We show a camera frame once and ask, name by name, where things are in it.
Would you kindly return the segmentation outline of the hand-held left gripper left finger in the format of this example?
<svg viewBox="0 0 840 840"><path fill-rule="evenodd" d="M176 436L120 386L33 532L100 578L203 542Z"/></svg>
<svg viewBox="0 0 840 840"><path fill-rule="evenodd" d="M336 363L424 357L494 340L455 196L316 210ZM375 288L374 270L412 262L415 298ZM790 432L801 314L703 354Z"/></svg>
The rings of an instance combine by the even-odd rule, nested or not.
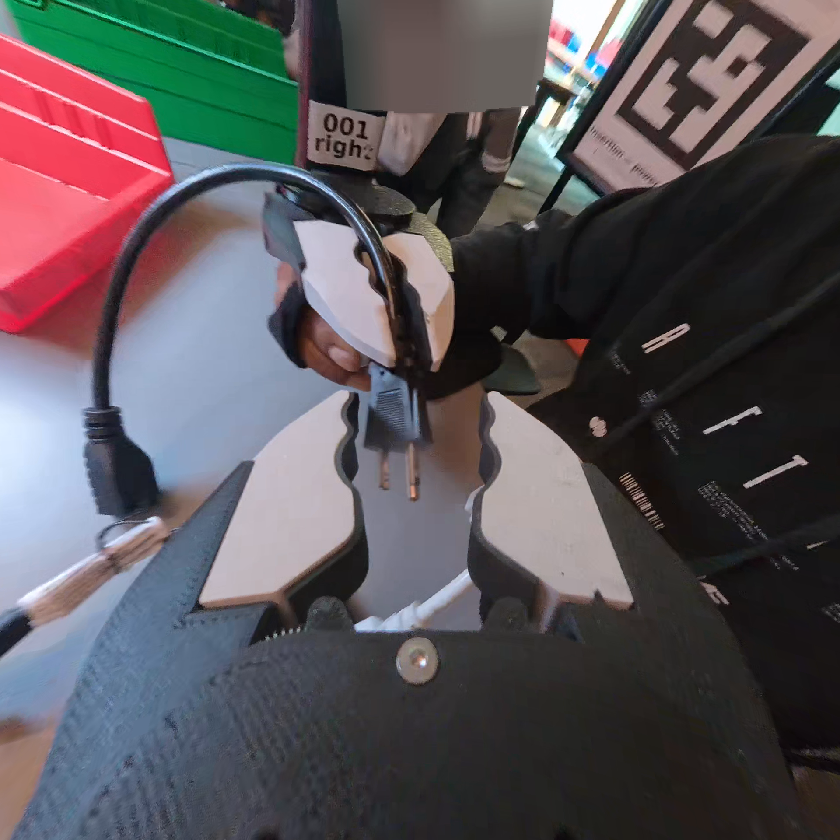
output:
<svg viewBox="0 0 840 840"><path fill-rule="evenodd" d="M343 466L355 454L358 394L336 392L279 431L254 458L198 603L273 603L348 549L357 493Z"/></svg>

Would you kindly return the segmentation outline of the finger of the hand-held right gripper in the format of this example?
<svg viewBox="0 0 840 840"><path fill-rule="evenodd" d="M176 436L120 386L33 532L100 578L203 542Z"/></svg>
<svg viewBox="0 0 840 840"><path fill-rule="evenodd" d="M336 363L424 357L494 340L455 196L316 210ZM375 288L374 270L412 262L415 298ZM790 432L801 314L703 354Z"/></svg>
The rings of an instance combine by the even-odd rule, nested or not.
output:
<svg viewBox="0 0 840 840"><path fill-rule="evenodd" d="M396 352L385 300L356 255L356 233L323 220L293 223L305 266L304 295L342 340L380 366L395 366Z"/></svg>
<svg viewBox="0 0 840 840"><path fill-rule="evenodd" d="M455 326L455 288L432 246L418 234L395 233L384 238L394 278L422 368L438 372Z"/></svg>

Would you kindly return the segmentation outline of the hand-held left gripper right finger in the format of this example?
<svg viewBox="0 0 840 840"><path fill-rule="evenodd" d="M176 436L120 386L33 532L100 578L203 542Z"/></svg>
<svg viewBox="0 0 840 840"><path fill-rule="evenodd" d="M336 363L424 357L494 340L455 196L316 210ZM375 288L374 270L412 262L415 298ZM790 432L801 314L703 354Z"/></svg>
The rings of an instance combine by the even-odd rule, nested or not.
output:
<svg viewBox="0 0 840 840"><path fill-rule="evenodd" d="M562 438L498 392L479 415L480 486L468 572L482 601L631 606L634 597L582 462Z"/></svg>

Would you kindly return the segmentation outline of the green plastic bin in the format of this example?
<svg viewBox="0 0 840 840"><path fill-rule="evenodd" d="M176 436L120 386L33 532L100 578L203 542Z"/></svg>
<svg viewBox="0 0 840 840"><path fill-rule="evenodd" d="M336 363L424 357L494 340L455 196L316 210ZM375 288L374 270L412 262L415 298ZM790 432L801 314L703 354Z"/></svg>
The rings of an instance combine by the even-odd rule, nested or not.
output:
<svg viewBox="0 0 840 840"><path fill-rule="evenodd" d="M29 45L145 98L167 138L294 162L298 86L257 2L2 2Z"/></svg>

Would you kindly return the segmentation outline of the black power strip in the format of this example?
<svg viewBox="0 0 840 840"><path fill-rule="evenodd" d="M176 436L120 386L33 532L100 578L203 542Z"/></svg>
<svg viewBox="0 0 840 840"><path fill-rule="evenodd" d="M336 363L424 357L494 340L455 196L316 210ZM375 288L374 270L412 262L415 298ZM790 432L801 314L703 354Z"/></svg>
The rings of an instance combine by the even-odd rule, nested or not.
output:
<svg viewBox="0 0 840 840"><path fill-rule="evenodd" d="M173 535L157 516L136 514L100 531L96 550L21 596L1 615L1 656L38 627L74 612L111 579L157 554Z"/></svg>

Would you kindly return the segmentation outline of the person's right forearm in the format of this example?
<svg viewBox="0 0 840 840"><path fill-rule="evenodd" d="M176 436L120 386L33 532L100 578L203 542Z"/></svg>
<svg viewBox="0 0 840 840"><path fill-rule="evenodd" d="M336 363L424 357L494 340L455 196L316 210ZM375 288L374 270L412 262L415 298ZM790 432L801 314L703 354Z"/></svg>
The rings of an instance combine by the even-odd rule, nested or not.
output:
<svg viewBox="0 0 840 840"><path fill-rule="evenodd" d="M571 216L480 230L453 241L455 332L432 400L478 383L501 363L503 329L547 340L592 339L625 326L655 294L634 276L659 189L622 191Z"/></svg>

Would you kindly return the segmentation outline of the person's right hand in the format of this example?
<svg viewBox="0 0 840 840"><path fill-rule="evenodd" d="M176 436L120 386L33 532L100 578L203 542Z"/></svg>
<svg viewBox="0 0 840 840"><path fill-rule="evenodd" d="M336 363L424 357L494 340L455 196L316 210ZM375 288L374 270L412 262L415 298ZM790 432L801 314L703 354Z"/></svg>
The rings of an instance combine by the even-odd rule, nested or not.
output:
<svg viewBox="0 0 840 840"><path fill-rule="evenodd" d="M281 262L277 269L276 309L268 329L288 360L343 388L371 389L367 363L307 302L298 270Z"/></svg>

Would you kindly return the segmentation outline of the red plastic bin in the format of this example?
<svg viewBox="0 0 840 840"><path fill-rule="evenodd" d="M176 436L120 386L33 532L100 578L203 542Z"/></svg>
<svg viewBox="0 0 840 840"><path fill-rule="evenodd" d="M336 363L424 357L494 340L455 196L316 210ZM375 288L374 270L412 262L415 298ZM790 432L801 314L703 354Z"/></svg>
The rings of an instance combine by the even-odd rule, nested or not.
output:
<svg viewBox="0 0 840 840"><path fill-rule="evenodd" d="M1 37L1 329L109 267L174 177L142 97Z"/></svg>

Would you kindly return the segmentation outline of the black framed marker sign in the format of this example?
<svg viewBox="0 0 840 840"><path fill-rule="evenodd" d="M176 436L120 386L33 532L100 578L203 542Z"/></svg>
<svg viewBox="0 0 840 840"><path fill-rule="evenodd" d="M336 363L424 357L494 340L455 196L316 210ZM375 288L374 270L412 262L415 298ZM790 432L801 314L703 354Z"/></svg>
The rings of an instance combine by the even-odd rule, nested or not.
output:
<svg viewBox="0 0 840 840"><path fill-rule="evenodd" d="M838 135L838 1L654 2L561 144L596 195L653 187L777 134Z"/></svg>

